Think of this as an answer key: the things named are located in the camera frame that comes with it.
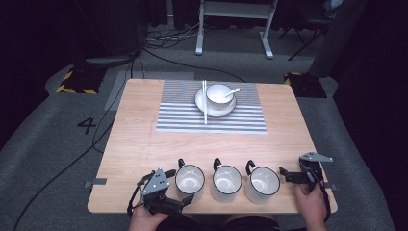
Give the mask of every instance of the gray striped mat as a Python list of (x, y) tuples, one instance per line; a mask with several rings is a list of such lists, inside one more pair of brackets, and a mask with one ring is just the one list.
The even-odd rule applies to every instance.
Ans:
[(208, 117), (204, 124), (204, 114), (195, 105), (195, 94), (201, 89), (201, 81), (165, 80), (160, 105), (157, 131), (267, 134), (258, 92), (252, 83), (210, 82), (224, 84), (230, 89), (240, 88), (236, 93), (237, 106), (223, 117)]

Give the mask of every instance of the white stand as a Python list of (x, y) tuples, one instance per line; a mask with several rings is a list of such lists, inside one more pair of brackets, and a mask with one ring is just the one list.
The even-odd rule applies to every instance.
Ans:
[(233, 3), (233, 2), (206, 2), (201, 0), (199, 29), (197, 36), (197, 45), (195, 54), (202, 55), (204, 42), (204, 15), (208, 16), (229, 16), (267, 19), (267, 25), (264, 32), (260, 32), (261, 42), (264, 45), (265, 53), (268, 59), (273, 58), (272, 50), (268, 42), (268, 32), (270, 23), (275, 13), (277, 0), (272, 4), (251, 4), (251, 3)]

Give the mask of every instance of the white cup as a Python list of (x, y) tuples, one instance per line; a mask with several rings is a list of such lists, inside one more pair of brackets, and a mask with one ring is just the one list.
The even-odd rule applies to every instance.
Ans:
[(203, 194), (205, 177), (203, 171), (193, 165), (186, 165), (183, 159), (178, 160), (179, 169), (176, 173), (177, 195), (184, 198), (194, 195), (191, 203), (196, 202)]
[(214, 160), (214, 171), (211, 195), (218, 202), (231, 202), (242, 184), (240, 172), (234, 167), (223, 166), (219, 158)]
[(267, 203), (279, 191), (278, 175), (267, 167), (256, 167), (251, 160), (248, 161), (245, 169), (249, 176), (245, 185), (246, 197), (255, 204)]

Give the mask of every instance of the gray floor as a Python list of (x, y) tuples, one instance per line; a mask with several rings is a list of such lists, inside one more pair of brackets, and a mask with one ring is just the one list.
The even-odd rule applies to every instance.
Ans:
[[(194, 55), (195, 38), (150, 51), (174, 62), (227, 71), (247, 82), (283, 84), (284, 73), (308, 69), (321, 42), (289, 62), (287, 59), (301, 46), (296, 34), (289, 33), (279, 40), (282, 32), (271, 31), (268, 39), (275, 57), (268, 60), (257, 34), (260, 30), (208, 32), (200, 57)], [(193, 72), (195, 80), (239, 81), (219, 71), (171, 64), (144, 51), (140, 59), (147, 72)], [(99, 124), (96, 139), (112, 123), (115, 111), (105, 111), (105, 105), (117, 73), (126, 68), (109, 69), (97, 95), (55, 93), (69, 66), (50, 76), (45, 86), (49, 97), (21, 124), (0, 154), (0, 230), (12, 230), (38, 190), (89, 149), (96, 129), (91, 128), (86, 135), (86, 128), (77, 127), (78, 123), (94, 118), (93, 123)], [(134, 71), (141, 71), (138, 60)], [(333, 101), (336, 82), (331, 78), (321, 82), (326, 99), (297, 100), (317, 151), (334, 159), (324, 167), (330, 184), (338, 188), (334, 195), (339, 210), (327, 225), (330, 230), (395, 230), (382, 191), (345, 130)], [(104, 149), (108, 136), (96, 145), (97, 149)], [(87, 209), (89, 189), (84, 188), (84, 183), (96, 176), (102, 156), (91, 150), (61, 174), (33, 201), (17, 230), (126, 230), (130, 220), (127, 215), (92, 214)], [(304, 225), (299, 215), (278, 215), (278, 221), (283, 230)]]

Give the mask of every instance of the human hand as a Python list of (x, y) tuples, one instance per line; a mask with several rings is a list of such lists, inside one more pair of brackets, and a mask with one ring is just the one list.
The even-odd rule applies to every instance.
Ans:
[(133, 212), (129, 231), (154, 231), (167, 217), (165, 214), (151, 215), (144, 206), (139, 206)]
[(316, 184), (309, 194), (305, 193), (298, 184), (294, 184), (293, 187), (297, 209), (306, 221), (307, 230), (327, 230), (324, 223), (327, 214), (326, 206), (319, 184)]

